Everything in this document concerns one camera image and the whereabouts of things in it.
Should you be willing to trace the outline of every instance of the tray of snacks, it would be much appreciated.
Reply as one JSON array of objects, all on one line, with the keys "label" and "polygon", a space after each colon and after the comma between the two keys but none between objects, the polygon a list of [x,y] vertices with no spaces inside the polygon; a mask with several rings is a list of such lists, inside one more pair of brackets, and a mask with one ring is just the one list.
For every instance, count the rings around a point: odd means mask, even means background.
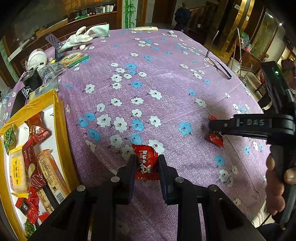
[{"label": "tray of snacks", "polygon": [[0,197],[20,241],[77,187],[64,105],[51,90],[20,109],[0,130]]}]

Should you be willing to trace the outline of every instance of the green snack package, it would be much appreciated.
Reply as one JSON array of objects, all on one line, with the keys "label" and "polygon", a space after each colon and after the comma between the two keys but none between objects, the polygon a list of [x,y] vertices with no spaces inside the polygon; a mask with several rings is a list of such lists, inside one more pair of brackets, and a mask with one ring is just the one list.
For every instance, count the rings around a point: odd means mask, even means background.
[{"label": "green snack package", "polygon": [[28,239],[36,230],[35,225],[31,224],[27,219],[24,223],[25,226],[25,237]]},{"label": "green snack package", "polygon": [[16,147],[17,140],[15,138],[15,132],[13,126],[11,126],[4,134],[4,146],[7,154],[10,150]]}]

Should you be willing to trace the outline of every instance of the floral tablecloth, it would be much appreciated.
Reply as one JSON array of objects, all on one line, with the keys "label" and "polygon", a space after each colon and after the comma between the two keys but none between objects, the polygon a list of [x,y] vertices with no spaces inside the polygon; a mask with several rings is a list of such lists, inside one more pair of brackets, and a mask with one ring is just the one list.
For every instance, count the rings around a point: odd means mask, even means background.
[{"label": "floral tablecloth", "polygon": [[[227,80],[208,65],[202,45],[166,33],[113,30],[82,51],[90,59],[58,77],[77,174],[85,185],[99,184],[127,163],[132,143],[150,145],[192,183],[217,184],[252,219],[265,199],[269,147],[224,136],[220,148],[208,141],[208,118],[262,111],[236,76]],[[45,53],[54,57],[53,48]],[[118,207],[118,229],[132,240],[176,240],[176,220],[158,181],[136,180],[132,203]]]}]

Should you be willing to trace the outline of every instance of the metal rivet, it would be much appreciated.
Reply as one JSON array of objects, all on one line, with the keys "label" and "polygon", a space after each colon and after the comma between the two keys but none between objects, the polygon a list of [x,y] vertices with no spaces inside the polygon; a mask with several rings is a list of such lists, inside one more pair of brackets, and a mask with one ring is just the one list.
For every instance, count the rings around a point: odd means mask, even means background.
[{"label": "metal rivet", "polygon": [[85,186],[84,185],[79,185],[78,187],[77,187],[77,191],[78,192],[82,192],[82,191],[84,191],[85,190]]},{"label": "metal rivet", "polygon": [[216,192],[216,191],[218,191],[218,187],[216,185],[212,184],[212,185],[210,185],[210,190]]},{"label": "metal rivet", "polygon": [[183,177],[176,177],[175,180],[176,180],[176,182],[178,182],[178,183],[182,183],[182,182],[184,182],[184,178],[183,178]]},{"label": "metal rivet", "polygon": [[120,178],[117,177],[117,176],[111,178],[111,182],[113,182],[113,183],[116,183],[116,182],[118,182],[119,180],[120,180]]}]

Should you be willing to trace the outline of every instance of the person's hand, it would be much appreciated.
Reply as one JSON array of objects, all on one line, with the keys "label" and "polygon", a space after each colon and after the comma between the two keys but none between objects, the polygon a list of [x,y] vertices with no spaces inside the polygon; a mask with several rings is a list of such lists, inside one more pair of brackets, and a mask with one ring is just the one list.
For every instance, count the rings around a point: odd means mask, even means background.
[{"label": "person's hand", "polygon": [[[268,168],[266,172],[267,186],[266,186],[266,208],[271,215],[284,210],[286,203],[282,197],[284,193],[284,184],[278,179],[275,168],[275,162],[271,154],[266,160]],[[290,185],[296,184],[296,167],[285,172],[284,180]]]}]

